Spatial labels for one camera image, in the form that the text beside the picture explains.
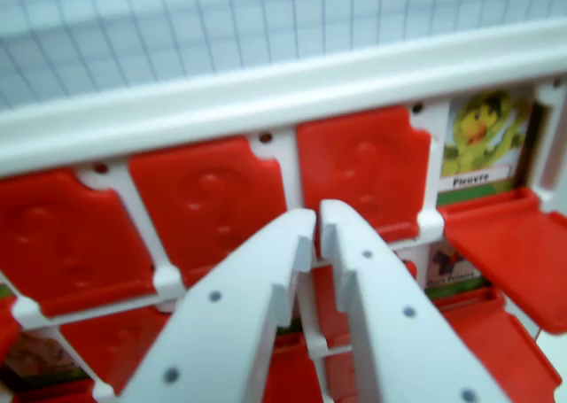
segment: white plastic arm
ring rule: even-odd
[[[297,271],[311,267],[314,232],[313,211],[289,211],[193,286],[120,403],[259,402],[276,326],[291,321]]]
[[[348,314],[359,401],[509,401],[353,208],[325,200],[321,224],[338,310]]]

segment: question mark embossing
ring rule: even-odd
[[[42,254],[62,267],[69,284],[84,289],[92,284],[94,276],[92,268],[78,255],[84,236],[76,218],[69,215],[67,208],[48,202],[16,208],[8,215],[7,224],[24,259]]]
[[[339,171],[345,189],[352,190],[351,204],[371,224],[376,224],[381,213],[377,195],[390,180],[389,169],[380,168],[390,162],[384,151],[388,146],[387,141],[362,140],[350,143],[341,152]]]
[[[233,252],[245,237],[237,222],[245,215],[248,181],[238,172],[215,168],[193,175],[182,185],[187,208],[215,219],[216,247],[223,257]]]

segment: yellow cartoon character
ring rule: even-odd
[[[489,144],[509,119],[512,111],[517,117],[495,146]],[[458,113],[453,125],[455,145],[446,144],[441,176],[467,173],[487,168],[511,149],[522,147],[524,135],[520,126],[530,115],[530,104],[518,100],[512,104],[505,91],[490,91],[474,96]]]

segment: grid pattern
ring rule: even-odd
[[[567,0],[0,0],[0,110],[566,10]]]

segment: red plastic flap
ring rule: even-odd
[[[168,318],[145,307],[68,323],[60,329],[90,368],[120,394]]]
[[[443,315],[512,401],[555,401],[554,391],[561,377],[519,320],[504,311],[501,294],[486,301],[446,309]]]
[[[0,364],[21,332],[19,323],[12,317],[12,304],[15,300],[15,297],[0,299]]]
[[[325,266],[312,270],[315,287],[315,300],[321,333],[327,339],[329,348],[350,344],[350,330],[346,314],[337,310],[333,267]]]
[[[439,209],[451,244],[551,333],[567,331],[567,218],[523,188]]]
[[[356,374],[352,353],[342,353],[325,359],[329,395],[335,401],[343,401],[356,395]]]
[[[386,240],[419,234],[430,135],[394,106],[298,126],[305,205],[347,202]]]
[[[130,171],[187,286],[287,210],[279,164],[243,137],[138,155]]]
[[[315,365],[301,334],[276,340],[263,402],[322,402]]]
[[[154,292],[142,238],[112,190],[60,169],[0,182],[0,269],[44,314]]]

